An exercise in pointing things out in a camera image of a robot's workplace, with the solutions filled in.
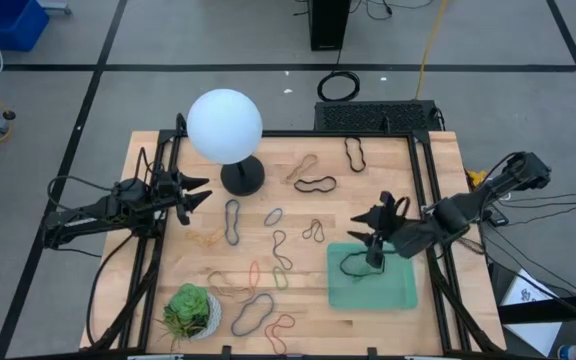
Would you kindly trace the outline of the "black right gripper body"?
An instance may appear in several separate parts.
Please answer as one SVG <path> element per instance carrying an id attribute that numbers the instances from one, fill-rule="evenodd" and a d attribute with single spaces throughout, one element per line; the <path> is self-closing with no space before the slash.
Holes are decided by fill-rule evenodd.
<path id="1" fill-rule="evenodd" d="M 370 209 L 381 211 L 378 224 L 368 224 L 374 230 L 373 244 L 367 246 L 366 262 L 373 268 L 381 266 L 385 253 L 396 253 L 404 245 L 403 229 L 410 225 L 407 213 L 411 200 L 409 197 L 396 199 L 390 192 L 382 191 L 379 196 L 380 205 Z"/>

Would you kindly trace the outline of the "black rubber band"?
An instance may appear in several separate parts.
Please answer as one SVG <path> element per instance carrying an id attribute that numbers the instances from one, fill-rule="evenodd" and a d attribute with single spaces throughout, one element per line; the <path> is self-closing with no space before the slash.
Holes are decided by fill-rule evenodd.
<path id="1" fill-rule="evenodd" d="M 368 253 L 367 250 L 364 251 L 356 251 L 356 252 L 352 252 L 352 253 L 348 253 L 339 263 L 339 270 L 346 276 L 354 278 L 354 279 L 360 279 L 360 278 L 364 278 L 364 277 L 368 277 L 368 276 L 373 276 L 373 275 L 381 275 L 385 272 L 385 268 L 386 268 L 386 261 L 385 259 L 382 259 L 381 262 L 381 266 L 378 268 L 379 270 L 377 272 L 370 272 L 370 271 L 366 271 L 364 273 L 357 273 L 357 272 L 350 272 L 347 271 L 344 268 L 344 264 L 351 258 L 351 257 L 357 257 L 357 256 L 361 256 L 361 255 L 366 255 Z"/>
<path id="2" fill-rule="evenodd" d="M 313 180 L 299 179 L 293 186 L 300 193 L 329 193 L 336 189 L 337 180 L 332 176 Z"/>
<path id="3" fill-rule="evenodd" d="M 348 136 L 344 138 L 344 151 L 348 166 L 354 173 L 361 173 L 367 167 L 365 152 L 360 137 Z"/>

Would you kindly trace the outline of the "brown rubber band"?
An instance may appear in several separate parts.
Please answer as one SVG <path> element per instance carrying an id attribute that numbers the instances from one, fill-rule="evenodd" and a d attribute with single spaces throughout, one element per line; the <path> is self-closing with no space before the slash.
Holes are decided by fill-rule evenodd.
<path id="1" fill-rule="evenodd" d="M 319 219 L 313 219 L 310 226 L 302 232 L 304 239 L 312 239 L 317 243 L 322 243 L 326 240 L 323 225 Z"/>

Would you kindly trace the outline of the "red rubber band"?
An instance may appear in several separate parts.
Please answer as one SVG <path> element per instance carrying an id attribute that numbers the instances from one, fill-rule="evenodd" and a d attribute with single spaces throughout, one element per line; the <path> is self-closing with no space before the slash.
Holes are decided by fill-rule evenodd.
<path id="1" fill-rule="evenodd" d="M 295 326 L 296 320 L 289 314 L 281 314 L 277 319 L 264 328 L 264 336 L 269 341 L 272 350 L 277 355 L 287 353 L 287 345 L 279 336 L 279 329 L 291 329 Z"/>

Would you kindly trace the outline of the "yellow rubber band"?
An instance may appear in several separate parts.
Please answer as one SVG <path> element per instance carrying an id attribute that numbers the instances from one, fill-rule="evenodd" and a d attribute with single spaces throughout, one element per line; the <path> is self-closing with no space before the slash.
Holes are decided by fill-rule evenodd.
<path id="1" fill-rule="evenodd" d="M 225 235 L 224 229 L 216 229 L 209 235 L 200 233 L 194 230 L 187 231 L 187 238 L 191 241 L 196 242 L 200 247 L 210 247 L 215 245 L 220 239 Z"/>

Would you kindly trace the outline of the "green succulent in white pot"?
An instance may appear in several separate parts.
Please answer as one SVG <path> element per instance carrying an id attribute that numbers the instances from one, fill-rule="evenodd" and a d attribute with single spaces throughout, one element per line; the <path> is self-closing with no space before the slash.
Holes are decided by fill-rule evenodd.
<path id="1" fill-rule="evenodd" d="M 163 308 L 160 323 L 171 338 L 170 349 L 182 342 L 202 340 L 213 335 L 222 319 L 219 300 L 203 287 L 182 285 Z"/>

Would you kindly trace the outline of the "dark blue rubber band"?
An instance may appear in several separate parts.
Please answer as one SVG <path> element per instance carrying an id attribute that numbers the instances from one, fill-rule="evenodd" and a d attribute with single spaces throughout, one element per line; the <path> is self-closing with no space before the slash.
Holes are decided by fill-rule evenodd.
<path id="1" fill-rule="evenodd" d="M 224 235 L 226 242 L 231 246 L 236 246 L 240 242 L 238 232 L 240 203 L 237 199 L 230 199 L 224 206 L 225 230 Z"/>

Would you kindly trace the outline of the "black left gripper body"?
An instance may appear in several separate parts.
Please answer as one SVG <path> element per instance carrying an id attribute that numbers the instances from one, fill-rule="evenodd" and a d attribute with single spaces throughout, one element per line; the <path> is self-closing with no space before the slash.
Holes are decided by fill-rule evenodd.
<path id="1" fill-rule="evenodd" d="M 183 193 L 182 174 L 178 170 L 156 172 L 152 188 L 157 204 L 165 208 L 174 206 L 179 222 L 184 226 L 190 224 L 189 203 Z"/>

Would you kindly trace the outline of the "black perforated metal box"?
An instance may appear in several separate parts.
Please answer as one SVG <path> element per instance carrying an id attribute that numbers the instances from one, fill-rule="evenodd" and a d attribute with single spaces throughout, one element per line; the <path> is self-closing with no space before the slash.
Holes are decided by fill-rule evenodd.
<path id="1" fill-rule="evenodd" d="M 432 100 L 318 102 L 314 129 L 396 133 L 441 131 L 443 115 Z"/>

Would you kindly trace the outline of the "blue plastic crate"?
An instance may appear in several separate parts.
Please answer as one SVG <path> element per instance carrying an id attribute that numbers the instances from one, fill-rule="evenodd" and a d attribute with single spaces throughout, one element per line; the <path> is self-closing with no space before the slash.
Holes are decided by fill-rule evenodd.
<path id="1" fill-rule="evenodd" d="M 37 0 L 0 0 L 0 49 L 30 51 L 48 22 Z"/>

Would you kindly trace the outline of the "translucent teal plastic bin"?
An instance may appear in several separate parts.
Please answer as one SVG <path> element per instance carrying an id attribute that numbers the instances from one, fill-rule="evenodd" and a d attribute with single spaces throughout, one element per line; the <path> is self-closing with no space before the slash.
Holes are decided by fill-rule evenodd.
<path id="1" fill-rule="evenodd" d="M 329 305 L 340 310 L 412 309 L 418 304 L 414 266 L 410 259 L 385 253 L 385 272 L 360 279 L 344 275 L 340 261 L 348 254 L 367 250 L 358 243 L 332 243 L 327 247 Z M 366 255 L 351 257 L 344 268 L 350 272 L 377 272 L 366 262 Z"/>

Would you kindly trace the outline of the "thin dark rubber band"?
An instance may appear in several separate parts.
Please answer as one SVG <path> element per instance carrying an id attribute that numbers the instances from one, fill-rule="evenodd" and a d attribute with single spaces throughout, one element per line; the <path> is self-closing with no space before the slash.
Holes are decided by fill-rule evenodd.
<path id="1" fill-rule="evenodd" d="M 273 248 L 272 254 L 279 261 L 280 266 L 284 270 L 291 270 L 294 266 L 293 262 L 286 256 L 278 253 L 278 248 L 285 242 L 287 235 L 283 230 L 275 230 L 272 234 Z"/>

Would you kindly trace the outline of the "thin tan rubber band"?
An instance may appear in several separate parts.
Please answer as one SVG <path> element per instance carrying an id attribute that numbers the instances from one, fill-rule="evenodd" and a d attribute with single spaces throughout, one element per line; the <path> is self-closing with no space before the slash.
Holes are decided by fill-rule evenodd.
<path id="1" fill-rule="evenodd" d="M 237 303 L 246 302 L 255 294 L 250 286 L 236 284 L 221 271 L 212 271 L 207 276 L 207 282 L 220 295 L 231 298 Z"/>

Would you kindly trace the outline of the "wide blue rubber band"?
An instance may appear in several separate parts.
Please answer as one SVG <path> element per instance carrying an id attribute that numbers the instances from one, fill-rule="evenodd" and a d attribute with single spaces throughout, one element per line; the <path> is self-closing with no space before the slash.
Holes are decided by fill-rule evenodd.
<path id="1" fill-rule="evenodd" d="M 231 334 L 245 337 L 257 331 L 275 311 L 274 296 L 269 293 L 255 295 L 245 302 L 230 325 Z"/>

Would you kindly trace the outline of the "white cardboard box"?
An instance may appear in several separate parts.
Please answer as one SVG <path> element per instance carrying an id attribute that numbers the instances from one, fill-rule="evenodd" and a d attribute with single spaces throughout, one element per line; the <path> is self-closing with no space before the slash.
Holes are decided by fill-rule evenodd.
<path id="1" fill-rule="evenodd" d="M 501 305 L 507 306 L 551 300 L 552 295 L 556 296 L 554 292 L 547 289 L 524 269 L 521 269 L 502 297 Z M 561 322 L 554 322 L 510 324 L 505 325 L 505 328 L 542 355 L 548 356 L 553 348 L 561 326 Z"/>

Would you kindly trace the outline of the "black computer tower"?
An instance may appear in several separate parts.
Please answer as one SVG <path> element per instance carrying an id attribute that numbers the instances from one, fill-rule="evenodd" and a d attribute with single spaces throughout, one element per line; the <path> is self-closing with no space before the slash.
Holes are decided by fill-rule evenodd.
<path id="1" fill-rule="evenodd" d="M 307 0 L 312 51 L 343 47 L 351 0 Z"/>

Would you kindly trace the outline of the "black flat bar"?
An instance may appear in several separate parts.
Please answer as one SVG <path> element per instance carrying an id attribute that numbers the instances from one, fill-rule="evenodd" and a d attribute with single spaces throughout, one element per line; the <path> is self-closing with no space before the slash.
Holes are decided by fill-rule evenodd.
<path id="1" fill-rule="evenodd" d="M 498 313 L 502 324 L 573 321 L 576 296 L 500 306 Z"/>

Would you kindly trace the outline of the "white globe lamp black base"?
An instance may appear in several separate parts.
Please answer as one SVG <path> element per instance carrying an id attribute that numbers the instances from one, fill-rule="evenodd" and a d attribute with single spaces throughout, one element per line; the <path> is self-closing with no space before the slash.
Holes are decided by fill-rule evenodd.
<path id="1" fill-rule="evenodd" d="M 262 139 L 263 123 L 248 96 L 233 89 L 208 91 L 192 104 L 186 124 L 194 149 L 221 166 L 225 190 L 248 196 L 262 187 L 265 169 L 254 152 Z"/>

